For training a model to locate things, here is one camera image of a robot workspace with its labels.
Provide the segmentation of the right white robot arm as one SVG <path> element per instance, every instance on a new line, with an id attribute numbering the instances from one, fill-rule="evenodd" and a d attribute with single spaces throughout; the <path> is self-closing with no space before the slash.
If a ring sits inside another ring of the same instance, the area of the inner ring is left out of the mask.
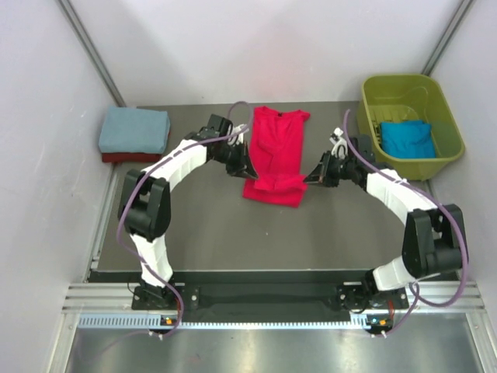
<path id="1" fill-rule="evenodd" d="M 461 209 L 438 203 L 387 163 L 376 162 L 368 136 L 350 138 L 335 129 L 330 142 L 331 150 L 323 153 L 305 183 L 337 187 L 340 181 L 349 180 L 379 200 L 404 225 L 400 256 L 366 272 L 361 281 L 363 300 L 378 308 L 390 299 L 393 290 L 460 271 L 456 293 L 440 303 L 442 308 L 451 306 L 462 295 L 467 280 L 469 255 Z"/>

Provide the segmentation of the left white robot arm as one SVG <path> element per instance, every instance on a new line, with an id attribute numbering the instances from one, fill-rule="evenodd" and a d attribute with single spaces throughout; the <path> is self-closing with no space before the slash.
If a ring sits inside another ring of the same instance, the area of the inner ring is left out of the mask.
<path id="1" fill-rule="evenodd" d="M 141 279 L 133 291 L 133 309 L 182 308 L 179 290 L 170 283 L 173 270 L 165 244 L 165 233 L 172 220 L 172 191 L 211 160 L 224 165 L 229 176 L 257 179 L 244 139 L 249 128 L 248 124 L 235 126 L 230 119 L 213 114 L 207 126 L 188 133 L 165 157 L 126 174 L 117 232 L 130 236 L 141 264 Z"/>

